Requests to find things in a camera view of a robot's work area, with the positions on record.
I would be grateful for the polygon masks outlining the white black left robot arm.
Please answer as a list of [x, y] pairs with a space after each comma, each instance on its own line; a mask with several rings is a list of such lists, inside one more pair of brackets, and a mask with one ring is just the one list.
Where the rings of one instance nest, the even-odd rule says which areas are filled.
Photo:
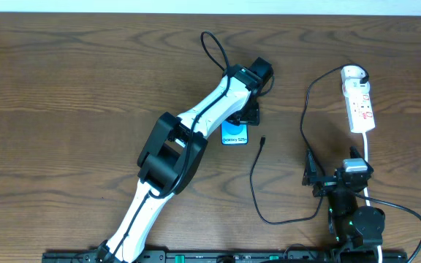
[[178, 116], [160, 116], [137, 160], [133, 201], [116, 233], [98, 247], [97, 262], [133, 262], [139, 257], [166, 202], [194, 177], [208, 137], [225, 121], [259, 123], [257, 97], [272, 77], [271, 64], [262, 58], [250, 67], [231, 66], [199, 104]]

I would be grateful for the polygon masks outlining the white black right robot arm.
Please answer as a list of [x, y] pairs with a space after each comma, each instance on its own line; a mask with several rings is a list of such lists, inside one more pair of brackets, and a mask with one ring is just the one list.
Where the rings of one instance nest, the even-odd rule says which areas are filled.
[[372, 166], [355, 147], [350, 157], [333, 175], [320, 175], [316, 170], [314, 154], [306, 152], [306, 165], [302, 184], [312, 186], [314, 197], [327, 197], [330, 208], [329, 225], [344, 251], [372, 251], [382, 245], [385, 225], [383, 210], [372, 206], [359, 206], [356, 195], [368, 186]]

